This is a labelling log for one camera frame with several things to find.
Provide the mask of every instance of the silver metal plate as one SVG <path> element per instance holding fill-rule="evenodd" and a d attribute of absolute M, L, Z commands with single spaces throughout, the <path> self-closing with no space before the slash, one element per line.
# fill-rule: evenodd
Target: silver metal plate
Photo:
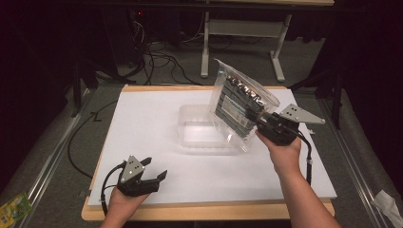
<path fill-rule="evenodd" d="M 121 182 L 124 183 L 132 179 L 144 170 L 145 167 L 134 156 L 129 156 L 124 173 L 122 174 Z"/>
<path fill-rule="evenodd" d="M 308 123 L 308 124 L 325 124 L 324 119 L 320 119 L 316 115 L 296 106 L 295 104 L 289 104 L 279 115 L 287 120 L 296 123 Z"/>

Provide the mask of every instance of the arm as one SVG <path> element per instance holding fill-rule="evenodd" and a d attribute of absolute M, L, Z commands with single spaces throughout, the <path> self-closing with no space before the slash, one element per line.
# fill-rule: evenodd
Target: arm
<path fill-rule="evenodd" d="M 136 198 L 127 197 L 115 187 L 110 196 L 108 212 L 101 227 L 123 227 L 148 196 L 149 194 Z"/>
<path fill-rule="evenodd" d="M 341 227 L 317 197 L 299 169 L 300 138 L 288 146 L 277 146 L 256 134 L 270 151 L 293 227 Z"/>

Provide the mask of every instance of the white board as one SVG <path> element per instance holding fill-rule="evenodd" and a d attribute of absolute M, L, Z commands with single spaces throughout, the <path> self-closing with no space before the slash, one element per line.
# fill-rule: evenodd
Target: white board
<path fill-rule="evenodd" d="M 297 104 L 291 90 L 270 90 L 282 110 Z M 130 155 L 139 161 L 151 157 L 143 180 L 168 170 L 158 193 L 144 204 L 242 200 L 282 200 L 278 176 L 267 147 L 255 137 L 248 152 L 236 149 L 192 150 L 180 146 L 179 109 L 182 105 L 208 105 L 210 90 L 122 92 L 109 128 L 88 205 L 101 205 L 106 174 Z M 299 130 L 312 145 L 312 186 L 320 198 L 332 199 L 336 192 L 305 124 Z M 302 143 L 301 172 L 305 175 L 307 146 Z M 108 185 L 116 184 L 121 170 Z M 106 189 L 109 201 L 111 188 Z"/>

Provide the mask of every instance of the white desk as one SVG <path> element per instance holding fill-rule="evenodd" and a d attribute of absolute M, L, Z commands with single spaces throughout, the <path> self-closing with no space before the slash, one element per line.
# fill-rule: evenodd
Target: white desk
<path fill-rule="evenodd" d="M 146 157 L 153 159 L 146 167 L 143 179 L 156 178 L 165 169 L 168 170 L 160 191 L 144 202 L 133 219 L 289 218 L 267 148 L 258 138 L 247 153 L 236 149 L 200 151 L 179 146 L 179 107 L 208 104 L 211 88 L 128 86 L 123 89 L 91 184 L 91 196 L 86 199 L 83 208 L 83 219 L 104 218 L 99 202 L 102 183 L 109 170 L 127 160 L 129 155 L 139 160 Z M 280 108 L 295 102 L 287 89 L 271 91 L 283 102 Z M 300 130 L 313 146 L 313 188 L 334 214 L 329 199 L 335 198 L 336 192 L 306 126 L 302 124 Z M 303 148 L 300 158 L 303 173 L 306 152 L 307 149 Z M 115 184 L 118 174 L 112 175 L 108 183 Z"/>

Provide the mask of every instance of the white cloth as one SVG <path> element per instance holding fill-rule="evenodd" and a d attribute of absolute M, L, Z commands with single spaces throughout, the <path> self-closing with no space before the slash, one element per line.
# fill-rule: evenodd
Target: white cloth
<path fill-rule="evenodd" d="M 403 218 L 400 217 L 394 199 L 383 190 L 376 195 L 373 205 L 379 208 L 382 213 L 389 218 L 395 228 L 403 227 Z"/>

